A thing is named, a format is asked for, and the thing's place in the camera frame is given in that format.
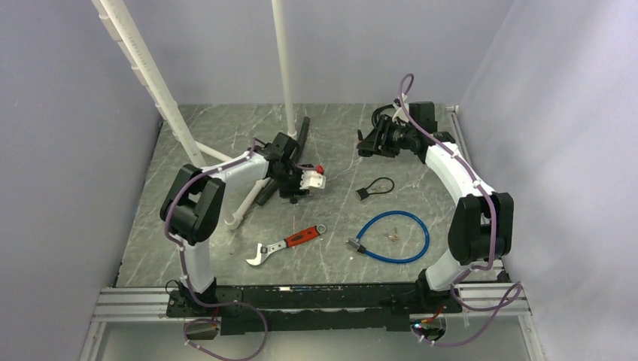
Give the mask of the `black cable padlock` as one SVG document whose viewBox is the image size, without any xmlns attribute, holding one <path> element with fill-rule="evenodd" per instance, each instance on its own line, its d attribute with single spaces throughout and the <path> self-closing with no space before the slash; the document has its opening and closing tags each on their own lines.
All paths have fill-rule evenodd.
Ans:
<svg viewBox="0 0 638 361">
<path fill-rule="evenodd" d="M 374 189 L 379 186 L 386 186 L 386 190 L 381 193 L 375 193 Z M 370 196 L 378 196 L 390 193 L 395 188 L 395 182 L 389 177 L 378 177 L 373 180 L 368 186 L 361 187 L 355 191 L 359 200 L 363 201 L 364 199 L 369 198 Z"/>
</svg>

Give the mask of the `blue cable lock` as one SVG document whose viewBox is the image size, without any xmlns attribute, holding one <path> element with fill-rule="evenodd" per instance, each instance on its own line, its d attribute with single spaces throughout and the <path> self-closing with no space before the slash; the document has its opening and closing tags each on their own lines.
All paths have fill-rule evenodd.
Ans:
<svg viewBox="0 0 638 361">
<path fill-rule="evenodd" d="M 384 232 L 383 236 L 387 239 L 387 241 L 391 245 L 397 245 L 401 243 L 403 246 L 405 246 L 411 241 L 412 235 L 414 234 L 415 230 L 420 230 L 421 231 L 421 237 L 419 238 L 420 243 L 419 243 L 419 247 L 416 249 L 415 254 L 411 256 L 404 256 L 404 257 L 389 256 L 384 253 L 375 252 L 374 250 L 370 250 L 368 247 L 366 247 L 363 241 L 366 240 L 366 235 L 369 233 L 370 229 L 376 228 L 378 223 L 385 223 L 385 220 L 387 218 L 394 219 L 398 217 L 406 218 L 412 221 L 412 225 L 408 229 L 407 236 L 402 237 L 396 225 L 392 225 L 391 231 Z M 375 215 L 361 227 L 361 229 L 358 231 L 358 233 L 354 237 L 349 238 L 346 241 L 346 244 L 349 247 L 351 247 L 355 252 L 360 253 L 364 256 L 367 256 L 370 259 L 374 259 L 376 261 L 386 263 L 386 264 L 391 264 L 391 265 L 404 265 L 404 264 L 417 262 L 418 260 L 422 259 L 427 254 L 428 250 L 430 249 L 430 243 L 431 243 L 430 231 L 427 225 L 425 224 L 425 222 L 413 213 L 410 213 L 408 211 L 398 211 L 398 210 L 385 211 L 378 215 Z"/>
</svg>

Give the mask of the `silver lock keys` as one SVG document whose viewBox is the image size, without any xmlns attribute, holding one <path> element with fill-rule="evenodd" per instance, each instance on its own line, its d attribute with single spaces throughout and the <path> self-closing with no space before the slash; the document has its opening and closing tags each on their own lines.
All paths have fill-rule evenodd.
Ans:
<svg viewBox="0 0 638 361">
<path fill-rule="evenodd" d="M 400 236 L 398 234 L 398 229 L 396 227 L 392 228 L 392 232 L 384 233 L 384 236 L 388 238 L 390 241 L 395 242 L 400 240 Z"/>
</svg>

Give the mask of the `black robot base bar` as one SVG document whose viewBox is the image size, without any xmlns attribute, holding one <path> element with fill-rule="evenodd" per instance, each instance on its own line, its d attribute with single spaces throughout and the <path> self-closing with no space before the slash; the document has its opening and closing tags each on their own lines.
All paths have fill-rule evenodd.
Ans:
<svg viewBox="0 0 638 361">
<path fill-rule="evenodd" d="M 222 335 L 248 332 L 384 329 L 407 331 L 432 314 L 459 314 L 448 291 L 430 291 L 424 281 L 376 284 L 218 286 L 196 303 L 180 286 L 169 291 L 169 318 L 218 317 Z"/>
</svg>

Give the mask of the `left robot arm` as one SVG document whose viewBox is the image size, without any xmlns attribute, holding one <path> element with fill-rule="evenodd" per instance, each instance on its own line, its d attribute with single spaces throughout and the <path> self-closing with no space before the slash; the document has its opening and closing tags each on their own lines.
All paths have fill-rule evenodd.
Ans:
<svg viewBox="0 0 638 361">
<path fill-rule="evenodd" d="M 270 178 L 283 199 L 308 196 L 312 188 L 327 184 L 319 165 L 293 160 L 299 143 L 279 132 L 274 141 L 254 140 L 240 156 L 217 165 L 180 168 L 160 209 L 164 233 L 176 244 L 181 264 L 181 292 L 188 293 L 187 307 L 194 314 L 210 314 L 216 305 L 210 238 L 222 216 L 228 194 L 245 184 Z"/>
</svg>

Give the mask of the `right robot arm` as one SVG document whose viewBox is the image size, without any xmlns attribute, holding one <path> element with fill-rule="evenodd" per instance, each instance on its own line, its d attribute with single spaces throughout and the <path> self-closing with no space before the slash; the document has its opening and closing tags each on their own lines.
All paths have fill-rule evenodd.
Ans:
<svg viewBox="0 0 638 361">
<path fill-rule="evenodd" d="M 512 247 L 514 202 L 487 185 L 463 157 L 449 132 L 440 131 L 432 102 L 373 111 L 372 131 L 357 134 L 362 157 L 394 158 L 403 150 L 416 155 L 439 177 L 456 208 L 448 230 L 448 249 L 418 276 L 415 304 L 424 312 L 439 307 L 451 288 L 476 271 L 492 269 Z"/>
</svg>

